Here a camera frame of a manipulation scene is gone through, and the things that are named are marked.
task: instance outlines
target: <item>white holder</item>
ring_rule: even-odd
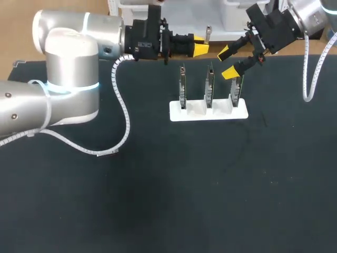
[[[186,109],[181,109],[180,101],[170,102],[170,119],[178,121],[238,120],[247,119],[248,110],[244,99],[233,107],[231,95],[228,99],[214,99],[213,108],[207,108],[205,100],[187,100]]]

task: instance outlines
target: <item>silver bracket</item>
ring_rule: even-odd
[[[232,80],[231,98],[232,98],[233,107],[239,106],[241,90],[242,90],[242,85],[243,85],[243,78],[244,77],[236,77]]]
[[[208,67],[207,71],[207,77],[206,77],[206,86],[205,86],[205,101],[207,108],[213,107],[213,95],[214,95],[214,70],[213,70],[213,64],[211,63],[211,66]]]
[[[17,67],[20,63],[26,63],[25,60],[17,60],[13,63],[13,67]]]
[[[208,44],[210,42],[211,34],[212,34],[212,27],[208,26],[206,29],[206,39],[205,39],[204,44]]]
[[[185,65],[180,67],[180,79],[179,79],[179,96],[181,109],[186,109],[186,70]]]

